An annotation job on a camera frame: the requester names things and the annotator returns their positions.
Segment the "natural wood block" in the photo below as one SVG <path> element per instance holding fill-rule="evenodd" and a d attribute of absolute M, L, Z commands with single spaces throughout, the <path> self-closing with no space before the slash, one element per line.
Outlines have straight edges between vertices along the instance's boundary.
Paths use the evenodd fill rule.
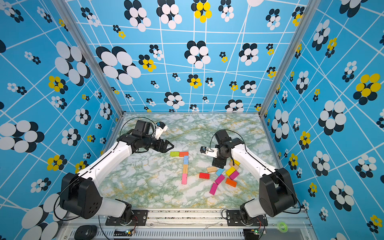
<path fill-rule="evenodd" d="M 239 169 L 239 166 L 237 164 L 234 164 L 233 162 L 230 162 L 230 167 L 234 168 L 235 170 Z"/>
<path fill-rule="evenodd" d="M 188 174 L 188 166 L 189 165 L 183 165 L 183 174 Z"/>
<path fill-rule="evenodd" d="M 207 168 L 207 173 L 215 173 L 218 170 L 217 167 L 208 167 Z"/>

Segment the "green block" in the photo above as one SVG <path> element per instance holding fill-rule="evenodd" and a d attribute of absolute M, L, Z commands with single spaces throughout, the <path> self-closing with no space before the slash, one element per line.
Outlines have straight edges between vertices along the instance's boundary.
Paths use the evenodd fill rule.
<path fill-rule="evenodd" d="M 170 152 L 170 156 L 171 157 L 179 157 L 180 156 L 180 152 Z"/>

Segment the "red block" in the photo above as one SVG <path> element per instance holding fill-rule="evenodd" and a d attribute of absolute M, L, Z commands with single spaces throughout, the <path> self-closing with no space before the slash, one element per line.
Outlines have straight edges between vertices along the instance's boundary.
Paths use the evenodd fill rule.
<path fill-rule="evenodd" d="M 210 174 L 209 173 L 199 173 L 199 178 L 200 179 L 209 180 L 210 179 Z"/>

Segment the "pink block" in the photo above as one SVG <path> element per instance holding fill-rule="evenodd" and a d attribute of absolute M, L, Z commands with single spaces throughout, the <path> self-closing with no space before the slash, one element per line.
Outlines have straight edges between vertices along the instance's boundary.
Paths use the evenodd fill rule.
<path fill-rule="evenodd" d="M 188 174 L 182 174 L 182 185 L 187 184 Z"/>

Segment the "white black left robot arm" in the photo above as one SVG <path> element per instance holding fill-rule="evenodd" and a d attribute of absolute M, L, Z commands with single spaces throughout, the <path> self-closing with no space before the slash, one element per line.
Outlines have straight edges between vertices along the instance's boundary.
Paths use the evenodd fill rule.
<path fill-rule="evenodd" d="M 173 144 L 161 139 L 162 133 L 167 129 L 163 122 L 138 120 L 133 129 L 119 136 L 116 143 L 95 162 L 76 174 L 68 173 L 63 177 L 61 192 L 54 207 L 59 206 L 83 219 L 109 216 L 129 223 L 133 219 L 132 205 L 121 200 L 104 198 L 98 188 L 110 172 L 129 156 L 150 149 L 159 153 L 173 149 Z"/>

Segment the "small light blue block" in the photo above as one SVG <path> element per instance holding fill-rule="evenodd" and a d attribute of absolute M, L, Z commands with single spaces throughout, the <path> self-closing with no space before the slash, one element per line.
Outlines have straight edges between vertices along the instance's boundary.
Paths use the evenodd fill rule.
<path fill-rule="evenodd" d="M 218 170 L 216 171 L 216 175 L 221 176 L 224 172 L 225 172 L 225 169 L 218 168 Z"/>

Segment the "magenta block middle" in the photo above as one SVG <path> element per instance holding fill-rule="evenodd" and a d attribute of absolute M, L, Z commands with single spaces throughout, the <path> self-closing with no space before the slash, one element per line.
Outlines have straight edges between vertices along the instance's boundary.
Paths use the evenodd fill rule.
<path fill-rule="evenodd" d="M 219 185 L 220 183 L 223 182 L 223 180 L 225 179 L 225 176 L 224 175 L 220 175 L 216 180 L 215 180 L 215 183 L 217 185 Z"/>

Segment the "magenta block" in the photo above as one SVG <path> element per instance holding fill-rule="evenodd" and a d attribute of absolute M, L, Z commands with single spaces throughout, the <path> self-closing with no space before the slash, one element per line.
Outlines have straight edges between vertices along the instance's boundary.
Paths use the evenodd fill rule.
<path fill-rule="evenodd" d="M 218 184 L 213 183 L 209 193 L 214 196 L 216 194 L 217 188 L 218 188 Z"/>
<path fill-rule="evenodd" d="M 216 180 L 215 180 L 215 183 L 217 185 L 219 185 L 220 183 L 223 182 L 223 180 L 225 179 L 225 176 L 224 175 L 220 175 Z"/>
<path fill-rule="evenodd" d="M 238 171 L 234 171 L 234 172 L 229 176 L 229 178 L 230 178 L 231 180 L 235 180 L 238 176 L 239 176 L 239 172 L 238 172 Z"/>

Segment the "magenta block upper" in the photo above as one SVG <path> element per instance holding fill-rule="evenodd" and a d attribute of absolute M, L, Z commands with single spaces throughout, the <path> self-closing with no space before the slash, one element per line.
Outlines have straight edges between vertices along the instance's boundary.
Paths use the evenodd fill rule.
<path fill-rule="evenodd" d="M 239 176 L 239 172 L 238 172 L 238 171 L 234 171 L 234 172 L 229 176 L 229 178 L 230 178 L 231 180 L 235 180 L 238 176 Z"/>

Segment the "orange block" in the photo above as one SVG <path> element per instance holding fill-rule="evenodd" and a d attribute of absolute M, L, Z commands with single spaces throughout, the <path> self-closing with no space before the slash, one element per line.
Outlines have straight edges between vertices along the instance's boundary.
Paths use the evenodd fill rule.
<path fill-rule="evenodd" d="M 233 188 L 235 188 L 237 186 L 237 182 L 232 180 L 232 179 L 230 179 L 230 178 L 226 179 L 226 184 L 231 186 L 231 187 L 233 187 Z"/>

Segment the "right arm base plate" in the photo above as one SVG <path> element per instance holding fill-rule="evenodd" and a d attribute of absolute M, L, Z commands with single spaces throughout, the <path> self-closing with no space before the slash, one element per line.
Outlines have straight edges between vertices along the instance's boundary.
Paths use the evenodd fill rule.
<path fill-rule="evenodd" d="M 267 219 L 263 215 L 257 216 L 256 218 L 253 218 L 251 220 L 245 220 L 242 218 L 240 210 L 224 210 L 223 214 L 229 227 L 261 228 L 269 225 Z"/>

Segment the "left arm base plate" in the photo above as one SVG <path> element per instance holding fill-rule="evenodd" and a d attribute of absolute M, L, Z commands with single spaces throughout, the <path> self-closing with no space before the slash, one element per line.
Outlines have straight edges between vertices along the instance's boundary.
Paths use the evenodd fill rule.
<path fill-rule="evenodd" d="M 148 210 L 131 210 L 122 217 L 107 217 L 106 226 L 145 226 L 148 219 Z"/>

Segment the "aluminium frame post left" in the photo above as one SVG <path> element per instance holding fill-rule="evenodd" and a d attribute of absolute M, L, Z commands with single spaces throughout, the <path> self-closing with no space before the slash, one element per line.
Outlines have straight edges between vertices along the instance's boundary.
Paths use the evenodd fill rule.
<path fill-rule="evenodd" d="M 104 76 L 104 73 L 98 65 L 98 62 L 93 56 L 93 52 L 91 51 L 84 37 L 84 34 L 81 32 L 79 26 L 76 24 L 74 16 L 70 13 L 65 1 L 52 1 L 52 3 L 57 9 L 59 15 L 63 18 L 65 24 L 68 26 L 71 36 L 73 37 L 77 46 L 83 53 L 86 61 L 89 63 L 90 69 L 95 74 L 96 80 L 99 82 L 106 96 L 109 98 L 111 105 L 115 108 L 119 117 L 122 117 L 124 111 L 121 105 L 119 104 L 117 98 L 112 93 L 111 86 L 109 85 L 106 77 Z"/>

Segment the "aluminium frame post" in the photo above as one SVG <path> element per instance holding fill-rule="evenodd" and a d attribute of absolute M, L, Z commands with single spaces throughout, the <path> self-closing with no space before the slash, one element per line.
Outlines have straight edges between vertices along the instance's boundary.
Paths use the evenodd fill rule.
<path fill-rule="evenodd" d="M 268 107 L 271 104 L 273 97 L 275 95 L 275 91 L 276 91 L 277 87 L 279 86 L 279 84 L 281 83 L 281 81 L 284 77 L 284 74 L 286 73 L 286 71 L 287 71 L 287 69 L 288 69 L 288 67 L 289 67 L 289 65 L 293 59 L 294 53 L 295 53 L 297 47 L 299 46 L 299 44 L 301 43 L 301 40 L 302 40 L 305 32 L 307 31 L 315 13 L 316 13 L 316 10 L 317 10 L 320 2 L 321 2 L 321 0 L 309 1 L 308 5 L 305 9 L 306 11 L 305 11 L 304 17 L 301 20 L 301 23 L 299 24 L 299 26 L 297 27 L 297 29 L 293 35 L 293 38 L 292 38 L 292 40 L 291 40 L 291 42 L 287 48 L 287 51 L 286 51 L 286 53 L 285 53 L 285 55 L 281 61 L 281 64 L 279 65 L 277 75 L 276 75 L 276 77 L 274 77 L 274 80 L 272 81 L 271 86 L 267 92 L 265 100 L 262 104 L 261 111 L 259 113 L 260 118 L 262 118 L 264 116 L 264 114 L 267 112 Z"/>
<path fill-rule="evenodd" d="M 99 82 L 106 96 L 109 98 L 111 105 L 115 108 L 119 117 L 122 117 L 124 111 L 121 105 L 119 104 L 117 98 L 112 93 L 111 86 L 109 85 L 106 77 L 104 76 L 104 73 L 98 65 L 98 62 L 93 56 L 93 52 L 91 51 L 84 37 L 84 34 L 81 32 L 79 26 L 76 24 L 74 16 L 70 13 L 65 1 L 52 1 L 52 3 L 57 9 L 59 15 L 63 18 L 65 24 L 68 26 L 71 36 L 73 37 L 77 46 L 83 53 L 86 61 L 89 63 L 90 69 L 95 74 L 96 80 Z"/>

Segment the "aluminium frame post right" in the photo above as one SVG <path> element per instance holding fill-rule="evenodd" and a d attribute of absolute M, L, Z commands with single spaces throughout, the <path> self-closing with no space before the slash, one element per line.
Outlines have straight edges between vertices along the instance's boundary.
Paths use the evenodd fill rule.
<path fill-rule="evenodd" d="M 305 9 L 306 11 L 305 11 L 304 17 L 301 20 L 301 23 L 299 24 L 299 26 L 297 27 L 297 29 L 293 35 L 293 38 L 292 38 L 292 40 L 291 40 L 291 42 L 287 48 L 287 51 L 286 51 L 286 53 L 285 53 L 285 55 L 281 61 L 281 64 L 279 65 L 277 75 L 276 75 L 276 77 L 274 77 L 274 80 L 272 81 L 271 86 L 267 92 L 265 100 L 262 104 L 261 111 L 259 113 L 260 118 L 262 118 L 264 116 L 264 114 L 267 112 L 268 107 L 271 104 L 273 97 L 275 95 L 275 91 L 276 91 L 277 87 L 279 86 L 279 84 L 281 83 L 281 81 L 284 77 L 284 74 L 286 73 L 286 71 L 287 71 L 287 69 L 288 69 L 288 67 L 289 67 L 289 65 L 293 59 L 294 53 L 295 53 L 297 47 L 299 46 L 299 44 L 301 43 L 301 40 L 302 40 L 305 32 L 307 31 L 315 13 L 316 13 L 316 10 L 317 10 L 320 2 L 321 2 L 321 0 L 309 1 L 308 5 Z"/>

